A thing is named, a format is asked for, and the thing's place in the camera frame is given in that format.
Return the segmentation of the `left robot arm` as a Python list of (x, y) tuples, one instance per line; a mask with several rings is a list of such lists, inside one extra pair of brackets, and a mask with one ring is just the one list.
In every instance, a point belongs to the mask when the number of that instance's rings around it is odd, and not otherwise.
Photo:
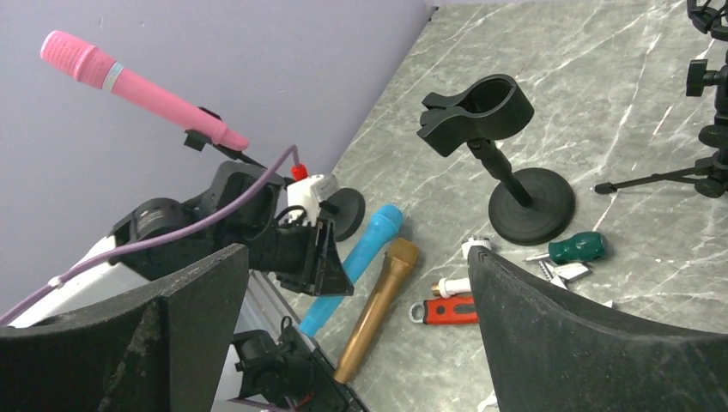
[(359, 191), (332, 175), (285, 179), (273, 175), (248, 200), (264, 175), (252, 164), (222, 163), (209, 188), (184, 202), (160, 197), (142, 203), (67, 274), (52, 278), (27, 302), (2, 317), (26, 327), (152, 282), (232, 244), (245, 246), (252, 270), (309, 296), (347, 296), (348, 278), (337, 242), (361, 225)]

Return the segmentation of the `blue mic round-base stand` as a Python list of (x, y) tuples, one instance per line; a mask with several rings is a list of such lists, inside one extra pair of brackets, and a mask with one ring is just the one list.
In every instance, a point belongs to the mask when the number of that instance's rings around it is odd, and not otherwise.
[(576, 210), (571, 185), (546, 168), (513, 170), (496, 145), (520, 133), (535, 114), (513, 77), (486, 76), (455, 95), (431, 92), (422, 105), (417, 135), (431, 149), (447, 157), (466, 146), (498, 180), (488, 200), (488, 218), (504, 240), (540, 245), (567, 229)]

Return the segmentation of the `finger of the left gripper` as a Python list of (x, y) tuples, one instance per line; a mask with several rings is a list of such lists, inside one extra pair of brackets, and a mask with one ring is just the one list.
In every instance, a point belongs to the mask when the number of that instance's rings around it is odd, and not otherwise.
[(276, 279), (282, 288), (309, 296), (350, 296), (354, 285), (337, 252), (332, 220), (287, 227), (281, 231), (282, 248)]

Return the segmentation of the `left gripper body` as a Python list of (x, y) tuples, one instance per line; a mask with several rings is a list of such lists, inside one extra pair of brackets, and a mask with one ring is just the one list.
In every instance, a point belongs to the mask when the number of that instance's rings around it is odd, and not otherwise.
[[(209, 189), (196, 198), (196, 217), (202, 220), (223, 210), (250, 189), (264, 172), (263, 167), (252, 164), (223, 162)], [(281, 231), (306, 224), (301, 218), (289, 221), (276, 213), (281, 192), (293, 182), (291, 178), (274, 174), (250, 200), (211, 225), (206, 234), (214, 248), (233, 243), (245, 245), (253, 270), (276, 273), (282, 257), (282, 248), (278, 245)]]

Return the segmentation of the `gold microphone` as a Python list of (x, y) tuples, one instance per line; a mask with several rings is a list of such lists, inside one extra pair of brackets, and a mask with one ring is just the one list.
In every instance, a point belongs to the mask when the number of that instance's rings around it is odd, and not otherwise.
[(333, 373), (337, 383), (346, 385), (360, 369), (391, 303), (415, 268), (419, 255), (419, 248), (407, 239), (396, 238), (392, 242), (385, 253), (379, 278), (337, 362)]

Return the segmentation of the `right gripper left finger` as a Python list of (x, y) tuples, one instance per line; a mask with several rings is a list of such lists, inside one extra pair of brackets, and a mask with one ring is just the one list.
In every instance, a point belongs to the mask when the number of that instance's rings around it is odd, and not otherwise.
[(208, 411), (249, 276), (228, 246), (112, 298), (1, 330), (4, 411)]

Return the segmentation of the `blue microphone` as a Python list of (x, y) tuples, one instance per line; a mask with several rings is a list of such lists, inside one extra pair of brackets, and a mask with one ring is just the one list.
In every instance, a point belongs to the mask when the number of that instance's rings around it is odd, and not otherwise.
[[(402, 224), (403, 212), (392, 203), (385, 204), (372, 215), (364, 234), (343, 262), (344, 271), (353, 284), (358, 282), (380, 250), (395, 237)], [(314, 337), (342, 302), (342, 296), (317, 298), (300, 322), (300, 331)]]

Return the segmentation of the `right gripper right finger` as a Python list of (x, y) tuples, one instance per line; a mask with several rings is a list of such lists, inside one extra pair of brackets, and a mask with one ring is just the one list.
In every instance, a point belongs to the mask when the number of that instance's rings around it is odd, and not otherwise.
[(468, 265), (501, 410), (726, 410), (726, 335), (619, 312), (480, 245)]

